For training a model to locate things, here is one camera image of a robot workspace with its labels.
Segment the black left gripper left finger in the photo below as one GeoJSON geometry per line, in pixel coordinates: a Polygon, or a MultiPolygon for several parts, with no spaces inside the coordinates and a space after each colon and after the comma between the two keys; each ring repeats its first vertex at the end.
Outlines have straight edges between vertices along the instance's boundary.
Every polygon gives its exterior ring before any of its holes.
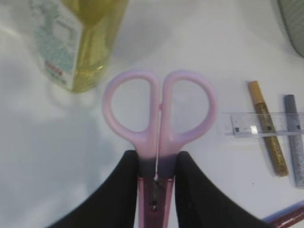
{"type": "Polygon", "coordinates": [[[124,152],[106,181],[51,228],[132,228],[137,202],[138,155],[124,152]]]}

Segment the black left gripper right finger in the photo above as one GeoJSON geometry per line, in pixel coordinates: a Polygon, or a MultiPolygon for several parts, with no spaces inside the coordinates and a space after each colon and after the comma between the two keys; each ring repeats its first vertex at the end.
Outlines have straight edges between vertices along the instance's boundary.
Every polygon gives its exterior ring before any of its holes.
{"type": "Polygon", "coordinates": [[[188,152],[175,166],[175,204],[180,228],[269,228],[223,194],[188,152]]]}

